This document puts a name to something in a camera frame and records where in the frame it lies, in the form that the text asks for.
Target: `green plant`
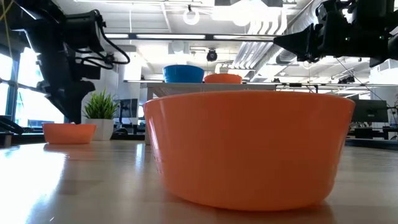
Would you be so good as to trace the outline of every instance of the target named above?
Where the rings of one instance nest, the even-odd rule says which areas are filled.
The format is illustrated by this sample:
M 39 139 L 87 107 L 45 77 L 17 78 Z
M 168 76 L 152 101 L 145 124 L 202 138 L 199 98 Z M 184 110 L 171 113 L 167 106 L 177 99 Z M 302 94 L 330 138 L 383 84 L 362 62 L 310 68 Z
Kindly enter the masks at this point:
M 91 99 L 85 105 L 84 116 L 88 119 L 113 119 L 117 108 L 118 104 L 113 103 L 111 95 L 105 95 L 104 90 L 99 94 L 91 94 Z

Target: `potted plant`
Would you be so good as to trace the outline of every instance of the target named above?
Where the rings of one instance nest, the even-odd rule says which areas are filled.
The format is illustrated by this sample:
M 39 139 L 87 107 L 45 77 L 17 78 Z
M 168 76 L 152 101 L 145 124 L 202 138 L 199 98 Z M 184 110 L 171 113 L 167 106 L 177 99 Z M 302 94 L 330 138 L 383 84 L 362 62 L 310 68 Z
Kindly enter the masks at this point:
M 111 95 L 106 95 L 105 90 L 101 93 L 92 93 L 91 99 L 85 105 L 84 116 L 86 124 L 96 124 L 94 141 L 107 141 L 113 133 L 113 114 L 118 107 L 113 103 Z

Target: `bowl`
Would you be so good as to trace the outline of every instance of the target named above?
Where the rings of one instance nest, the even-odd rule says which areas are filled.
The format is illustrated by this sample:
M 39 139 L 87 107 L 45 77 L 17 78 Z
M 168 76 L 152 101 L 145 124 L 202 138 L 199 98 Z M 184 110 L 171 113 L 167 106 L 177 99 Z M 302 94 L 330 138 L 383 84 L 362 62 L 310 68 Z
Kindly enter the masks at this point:
M 201 83 L 205 71 L 193 65 L 169 65 L 163 74 L 166 83 Z
M 241 84 L 242 77 L 233 74 L 212 74 L 205 77 L 205 83 Z
M 280 91 L 166 96 L 144 105 L 164 187 L 218 208 L 278 211 L 320 203 L 354 102 Z
M 50 144 L 88 144 L 95 128 L 95 124 L 43 124 L 45 141 Z

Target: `window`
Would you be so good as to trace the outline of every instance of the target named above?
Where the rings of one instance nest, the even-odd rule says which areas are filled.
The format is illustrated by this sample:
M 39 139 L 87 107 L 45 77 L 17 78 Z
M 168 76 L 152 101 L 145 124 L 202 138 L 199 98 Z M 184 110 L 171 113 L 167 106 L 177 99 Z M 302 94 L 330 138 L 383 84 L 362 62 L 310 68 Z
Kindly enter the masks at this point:
M 11 79 L 12 59 L 0 54 L 0 78 L 3 80 Z
M 8 85 L 0 83 L 0 115 L 6 115 Z
M 22 127 L 41 128 L 42 123 L 63 123 L 63 114 L 43 93 L 20 88 L 15 122 Z
M 38 65 L 36 65 L 36 55 L 37 54 L 32 49 L 27 47 L 24 49 L 24 53 L 21 53 L 21 59 L 19 61 L 18 83 L 36 87 L 38 82 L 43 81 L 40 68 Z

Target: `computer monitor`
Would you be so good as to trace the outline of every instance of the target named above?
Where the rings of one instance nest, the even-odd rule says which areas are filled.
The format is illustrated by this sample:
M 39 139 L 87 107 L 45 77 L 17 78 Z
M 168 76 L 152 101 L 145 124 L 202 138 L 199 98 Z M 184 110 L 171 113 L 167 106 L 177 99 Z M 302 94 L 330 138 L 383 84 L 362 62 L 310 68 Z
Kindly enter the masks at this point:
M 384 100 L 353 100 L 355 109 L 352 122 L 388 123 L 387 102 Z

